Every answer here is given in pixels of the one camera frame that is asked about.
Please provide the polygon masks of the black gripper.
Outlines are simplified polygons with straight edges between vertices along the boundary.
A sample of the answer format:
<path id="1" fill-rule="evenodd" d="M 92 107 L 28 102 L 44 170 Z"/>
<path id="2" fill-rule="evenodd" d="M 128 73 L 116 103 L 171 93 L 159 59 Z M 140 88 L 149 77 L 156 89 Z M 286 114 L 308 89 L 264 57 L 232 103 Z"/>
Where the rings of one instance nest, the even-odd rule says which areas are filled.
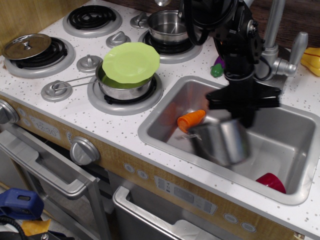
<path id="1" fill-rule="evenodd" d="M 206 94 L 211 110 L 225 109 L 245 127 L 253 126 L 256 111 L 280 106 L 281 89 L 257 82 L 252 75 L 227 75 L 228 85 Z"/>

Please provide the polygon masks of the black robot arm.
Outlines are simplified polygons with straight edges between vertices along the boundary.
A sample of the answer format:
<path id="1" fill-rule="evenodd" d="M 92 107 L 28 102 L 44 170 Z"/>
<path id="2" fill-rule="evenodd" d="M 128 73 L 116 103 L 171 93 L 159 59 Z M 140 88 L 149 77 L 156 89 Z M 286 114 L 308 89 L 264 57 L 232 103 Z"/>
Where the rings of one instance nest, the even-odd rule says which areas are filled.
<path id="1" fill-rule="evenodd" d="M 262 57 L 265 41 L 258 23 L 243 0 L 183 0 L 182 19 L 189 40 L 195 46 L 212 35 L 223 74 L 229 84 L 206 95 L 211 110 L 225 109 L 245 128 L 254 124 L 256 111 L 280 105 L 279 88 L 257 82 L 256 65 Z"/>

